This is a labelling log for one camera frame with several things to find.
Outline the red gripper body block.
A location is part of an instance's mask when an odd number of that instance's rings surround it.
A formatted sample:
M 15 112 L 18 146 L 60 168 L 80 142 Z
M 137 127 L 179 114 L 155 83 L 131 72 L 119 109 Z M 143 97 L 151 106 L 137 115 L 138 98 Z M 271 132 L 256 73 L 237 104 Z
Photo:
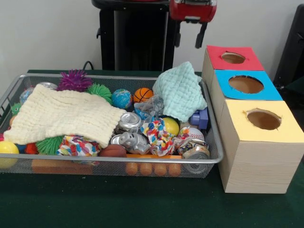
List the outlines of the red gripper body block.
M 211 22 L 217 10 L 216 0 L 170 0 L 170 17 L 177 21 Z

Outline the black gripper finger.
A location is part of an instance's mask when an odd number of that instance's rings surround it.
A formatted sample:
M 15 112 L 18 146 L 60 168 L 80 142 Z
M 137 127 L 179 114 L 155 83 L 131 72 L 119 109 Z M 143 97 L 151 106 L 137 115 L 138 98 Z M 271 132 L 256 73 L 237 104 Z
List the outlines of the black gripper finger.
M 196 49 L 199 49 L 199 48 L 202 47 L 202 43 L 203 43 L 203 39 L 204 39 L 204 36 L 205 36 L 205 31 L 207 29 L 207 25 L 208 25 L 207 22 L 202 22 L 201 23 L 201 28 L 200 28 L 199 33 L 197 34 L 196 42 L 195 42 L 195 48 Z
M 181 41 L 181 21 L 176 21 L 176 28 L 175 28 L 175 37 L 174 37 L 174 45 L 176 47 L 180 46 L 180 41 Z

